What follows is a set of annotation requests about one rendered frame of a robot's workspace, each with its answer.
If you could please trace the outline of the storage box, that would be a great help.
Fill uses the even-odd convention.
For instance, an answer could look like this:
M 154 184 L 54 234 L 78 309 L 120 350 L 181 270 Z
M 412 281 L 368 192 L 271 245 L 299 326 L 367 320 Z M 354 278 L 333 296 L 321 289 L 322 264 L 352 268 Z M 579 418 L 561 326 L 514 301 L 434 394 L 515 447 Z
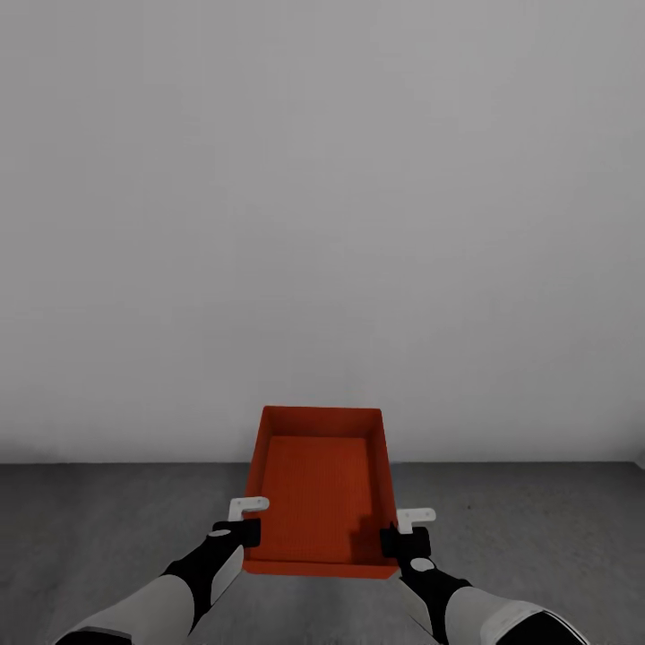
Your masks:
M 267 497 L 248 574 L 388 580 L 380 530 L 397 527 L 380 409 L 264 406 L 245 497 Z

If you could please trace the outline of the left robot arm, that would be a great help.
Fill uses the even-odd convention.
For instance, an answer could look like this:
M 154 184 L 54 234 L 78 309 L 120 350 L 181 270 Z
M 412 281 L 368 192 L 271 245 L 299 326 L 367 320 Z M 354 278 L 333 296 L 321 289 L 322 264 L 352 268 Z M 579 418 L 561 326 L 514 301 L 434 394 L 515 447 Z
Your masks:
M 244 548 L 261 544 L 261 519 L 245 520 L 243 513 L 263 512 L 269 505 L 267 497 L 232 499 L 228 520 L 212 526 L 206 543 L 51 645 L 183 645 L 243 569 Z

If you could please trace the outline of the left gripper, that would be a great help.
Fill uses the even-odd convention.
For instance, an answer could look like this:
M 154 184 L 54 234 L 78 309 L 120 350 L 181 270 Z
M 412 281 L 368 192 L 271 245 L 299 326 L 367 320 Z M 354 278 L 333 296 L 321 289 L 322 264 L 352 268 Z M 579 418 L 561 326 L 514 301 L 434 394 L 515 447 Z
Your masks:
M 238 529 L 243 536 L 243 548 L 258 547 L 261 544 L 261 519 L 219 521 L 212 526 L 212 531 L 221 528 Z

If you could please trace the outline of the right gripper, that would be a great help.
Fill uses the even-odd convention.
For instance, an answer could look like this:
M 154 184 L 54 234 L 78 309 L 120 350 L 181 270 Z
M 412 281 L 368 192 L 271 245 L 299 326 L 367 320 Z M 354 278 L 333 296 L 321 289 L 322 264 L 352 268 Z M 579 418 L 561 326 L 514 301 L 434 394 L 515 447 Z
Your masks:
M 381 529 L 380 538 L 383 557 L 400 559 L 401 549 L 407 545 L 419 546 L 426 555 L 430 556 L 431 547 L 427 528 L 415 526 L 412 530 L 413 534 L 401 535 L 398 528 L 393 525 L 387 529 Z

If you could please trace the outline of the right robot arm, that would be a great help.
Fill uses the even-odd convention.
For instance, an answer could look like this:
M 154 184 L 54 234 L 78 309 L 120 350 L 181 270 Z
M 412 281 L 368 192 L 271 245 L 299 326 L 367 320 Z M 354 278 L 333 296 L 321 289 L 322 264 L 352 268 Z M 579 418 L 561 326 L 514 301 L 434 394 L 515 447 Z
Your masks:
M 429 532 L 432 508 L 397 510 L 398 526 L 380 530 L 384 558 L 397 558 L 405 611 L 441 645 L 590 645 L 570 623 L 537 604 L 470 587 L 436 569 Z

